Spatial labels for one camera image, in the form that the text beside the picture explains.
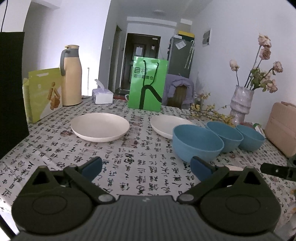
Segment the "large blue bowl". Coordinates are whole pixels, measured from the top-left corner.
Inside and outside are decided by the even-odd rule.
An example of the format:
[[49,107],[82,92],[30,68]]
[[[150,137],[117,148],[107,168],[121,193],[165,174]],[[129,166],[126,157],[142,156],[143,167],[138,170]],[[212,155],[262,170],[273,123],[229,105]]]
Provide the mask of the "large blue bowl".
[[222,152],[223,140],[214,132],[196,125],[178,125],[173,129],[172,149],[184,162],[196,156],[210,162]]

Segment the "white plate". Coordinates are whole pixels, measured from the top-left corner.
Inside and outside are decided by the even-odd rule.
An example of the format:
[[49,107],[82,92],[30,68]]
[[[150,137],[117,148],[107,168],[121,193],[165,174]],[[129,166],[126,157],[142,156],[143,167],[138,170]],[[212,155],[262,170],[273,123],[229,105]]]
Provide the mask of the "white plate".
[[189,120],[173,115],[156,115],[150,120],[152,129],[164,138],[173,138],[173,129],[179,125],[194,125]]
[[129,122],[111,113],[88,113],[70,122],[74,134],[85,141],[105,143],[118,140],[130,129]]

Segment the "tan cardboard box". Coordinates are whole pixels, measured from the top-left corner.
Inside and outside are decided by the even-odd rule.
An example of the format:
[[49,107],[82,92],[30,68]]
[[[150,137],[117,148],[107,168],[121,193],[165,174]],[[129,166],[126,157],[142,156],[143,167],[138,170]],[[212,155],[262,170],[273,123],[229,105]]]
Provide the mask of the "tan cardboard box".
[[265,127],[265,135],[283,154],[295,155],[295,105],[276,102]]

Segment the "small blue bowl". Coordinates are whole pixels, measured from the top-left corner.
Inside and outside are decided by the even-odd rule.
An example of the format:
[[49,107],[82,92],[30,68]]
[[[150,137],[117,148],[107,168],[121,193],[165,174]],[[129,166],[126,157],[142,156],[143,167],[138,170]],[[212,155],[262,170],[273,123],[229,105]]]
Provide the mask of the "small blue bowl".
[[237,125],[236,129],[243,135],[243,141],[239,145],[242,150],[254,152],[265,142],[265,137],[253,128]]

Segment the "black paper bag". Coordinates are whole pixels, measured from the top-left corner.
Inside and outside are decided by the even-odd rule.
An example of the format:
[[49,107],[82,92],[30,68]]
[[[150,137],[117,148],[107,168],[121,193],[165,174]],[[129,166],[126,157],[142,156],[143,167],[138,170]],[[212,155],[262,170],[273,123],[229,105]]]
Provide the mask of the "black paper bag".
[[24,32],[1,32],[1,158],[29,135],[22,90]]

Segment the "white ceramic vase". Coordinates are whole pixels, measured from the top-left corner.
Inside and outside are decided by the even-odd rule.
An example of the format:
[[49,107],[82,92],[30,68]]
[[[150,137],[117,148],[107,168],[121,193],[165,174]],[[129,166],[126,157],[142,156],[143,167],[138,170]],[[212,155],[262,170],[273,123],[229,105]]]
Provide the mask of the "white ceramic vase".
[[230,115],[233,117],[232,123],[234,126],[244,122],[245,116],[249,114],[253,95],[253,90],[236,85],[236,89],[230,102]]

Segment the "patterned calligraphy tablecloth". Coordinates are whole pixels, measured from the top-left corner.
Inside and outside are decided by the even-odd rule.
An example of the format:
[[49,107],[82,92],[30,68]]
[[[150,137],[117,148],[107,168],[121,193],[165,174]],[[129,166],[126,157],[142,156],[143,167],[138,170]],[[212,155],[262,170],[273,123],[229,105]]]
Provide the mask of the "patterned calligraphy tablecloth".
[[[112,113],[125,118],[130,129],[119,140],[92,143],[77,137],[71,129],[73,118],[87,113]],[[29,177],[40,165],[61,170],[82,165],[93,157],[103,161],[94,183],[113,196],[171,195],[177,197],[197,184],[171,147],[171,141],[151,127],[154,112],[128,108],[123,100],[63,107],[29,125],[29,136],[1,159],[1,215],[15,229],[11,205]]]

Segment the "yellow flower branch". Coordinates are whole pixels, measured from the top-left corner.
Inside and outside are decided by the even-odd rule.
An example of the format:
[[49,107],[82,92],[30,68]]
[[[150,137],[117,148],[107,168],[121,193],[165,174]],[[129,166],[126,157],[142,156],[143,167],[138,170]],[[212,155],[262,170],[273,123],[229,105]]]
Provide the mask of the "yellow flower branch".
[[190,106],[190,114],[195,118],[206,118],[211,121],[219,121],[234,127],[232,114],[223,114],[222,109],[227,109],[229,105],[224,105],[216,108],[215,104],[205,105],[204,102],[210,97],[210,93],[195,94],[195,100]]

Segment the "white tissue box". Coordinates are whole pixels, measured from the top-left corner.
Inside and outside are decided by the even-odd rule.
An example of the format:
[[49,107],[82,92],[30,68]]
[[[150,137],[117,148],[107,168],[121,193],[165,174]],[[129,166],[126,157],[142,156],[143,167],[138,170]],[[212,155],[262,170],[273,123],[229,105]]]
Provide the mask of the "white tissue box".
[[106,89],[104,85],[95,79],[97,88],[92,90],[92,100],[95,104],[111,104],[113,102],[113,92]]

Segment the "beige thermos jug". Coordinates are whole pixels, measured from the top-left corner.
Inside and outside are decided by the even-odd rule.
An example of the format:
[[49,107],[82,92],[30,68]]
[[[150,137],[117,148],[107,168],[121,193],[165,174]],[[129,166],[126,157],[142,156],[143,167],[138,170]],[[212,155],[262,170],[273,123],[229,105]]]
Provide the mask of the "beige thermos jug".
[[60,57],[60,72],[63,106],[80,104],[82,102],[82,66],[78,45],[65,46]]

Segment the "chair with purple jacket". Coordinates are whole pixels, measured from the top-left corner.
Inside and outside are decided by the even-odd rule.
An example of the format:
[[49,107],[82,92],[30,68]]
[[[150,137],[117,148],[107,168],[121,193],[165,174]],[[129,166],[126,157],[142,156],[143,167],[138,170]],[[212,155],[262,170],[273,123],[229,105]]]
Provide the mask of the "chair with purple jacket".
[[194,102],[194,91],[192,80],[180,75],[167,74],[162,105],[189,109]]

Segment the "green paper bag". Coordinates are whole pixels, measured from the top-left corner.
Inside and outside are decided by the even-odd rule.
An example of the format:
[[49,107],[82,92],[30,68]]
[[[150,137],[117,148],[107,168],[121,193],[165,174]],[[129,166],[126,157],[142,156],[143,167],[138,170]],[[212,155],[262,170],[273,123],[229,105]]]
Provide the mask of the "green paper bag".
[[128,107],[161,111],[168,61],[134,57]]

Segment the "grey refrigerator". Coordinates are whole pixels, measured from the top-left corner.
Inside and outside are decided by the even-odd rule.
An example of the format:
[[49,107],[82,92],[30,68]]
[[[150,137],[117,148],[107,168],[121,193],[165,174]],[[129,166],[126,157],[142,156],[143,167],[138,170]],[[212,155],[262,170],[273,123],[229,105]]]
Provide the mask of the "grey refrigerator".
[[168,50],[168,74],[189,78],[195,50],[194,38],[173,36]]

